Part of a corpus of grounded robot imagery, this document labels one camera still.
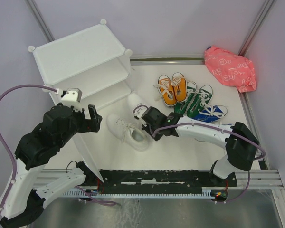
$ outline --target green sneaker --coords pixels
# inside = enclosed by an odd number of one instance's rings
[[[209,85],[204,85],[194,97],[190,108],[187,111],[189,118],[195,117],[197,114],[204,110],[204,107],[210,103],[213,95],[213,89]]]
[[[187,82],[187,101],[183,103],[176,103],[174,106],[174,112],[175,113],[180,113],[182,115],[185,114],[187,107],[190,103],[190,101],[194,98],[195,94],[197,93],[197,85],[195,82]]]

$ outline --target metal table surface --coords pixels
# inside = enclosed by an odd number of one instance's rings
[[[240,190],[230,190],[230,198]],[[229,204],[204,199],[109,199],[121,206],[58,198],[31,228],[282,228],[270,190],[250,190]]]

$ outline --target orange sneaker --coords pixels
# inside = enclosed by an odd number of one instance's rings
[[[158,78],[158,84],[155,86],[160,92],[160,96],[156,100],[163,98],[165,104],[169,107],[176,104],[173,87],[171,86],[171,80],[166,75],[161,75]]]
[[[185,102],[187,97],[187,80],[181,73],[175,73],[172,76],[171,86],[173,86],[174,94],[177,102]]]

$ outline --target white sneaker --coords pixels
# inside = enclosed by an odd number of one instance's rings
[[[118,115],[111,114],[106,119],[109,131],[122,142],[128,143],[138,151],[148,148],[149,142],[144,132],[131,123],[122,120]]]
[[[145,101],[135,93],[128,95],[127,100],[131,113],[139,119],[142,117],[143,113],[147,110],[147,107],[149,107],[145,103]]]

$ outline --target shoelace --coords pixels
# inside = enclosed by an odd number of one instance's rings
[[[130,128],[133,128],[133,129],[136,130],[137,132],[140,132],[140,133],[142,132],[142,131],[141,131],[139,128],[137,128],[137,127],[135,126],[135,124],[133,124],[133,123],[126,123],[126,122],[123,121],[123,120],[120,120],[120,122],[121,122],[121,125],[122,125],[122,126],[126,126],[126,128],[125,128],[125,130],[124,130],[124,132],[123,132],[122,142],[125,141],[125,138],[126,138],[126,136],[127,136],[127,132],[128,132],[128,130],[130,130]],[[142,133],[142,135],[143,135],[143,139],[146,140],[147,137],[145,136],[145,134]]]
[[[210,100],[209,93],[205,91],[200,91],[199,94],[200,94],[199,98],[201,99],[200,106],[201,107],[207,106],[206,101]]]
[[[161,80],[160,84],[155,85],[156,88],[162,88],[164,89],[164,91],[159,95],[159,97],[157,97],[155,100],[158,101],[160,100],[165,94],[168,94],[168,97],[170,99],[173,99],[172,94],[169,93],[169,88],[170,88],[170,81],[169,79],[163,79]]]
[[[209,116],[216,116],[217,118],[221,119],[224,117],[224,114],[223,113],[219,113],[219,112],[215,112],[214,111],[214,107],[211,106],[211,105],[207,105],[205,106],[204,110],[206,110],[208,113],[203,113],[199,110],[199,113],[200,114],[203,114],[203,115],[209,115]]]
[[[198,98],[198,99],[201,99],[200,106],[201,107],[206,106],[207,105],[206,101],[210,100],[209,94],[204,92],[204,91],[200,91],[197,94],[200,94],[200,96]],[[192,112],[195,109],[195,107],[196,107],[196,104],[191,108]]]
[[[187,97],[189,97],[191,94],[197,94],[197,93],[198,93],[197,90],[187,89]],[[186,105],[186,102],[184,102],[184,103],[181,105],[180,109],[183,109],[183,108],[185,107],[185,105]]]
[[[183,75],[179,75],[173,78],[173,81],[171,82],[171,86],[177,87],[180,83],[182,78],[185,78]]]
[[[190,96],[191,94],[197,94],[197,93],[198,93],[197,90],[187,89],[187,94],[188,94],[188,96]]]

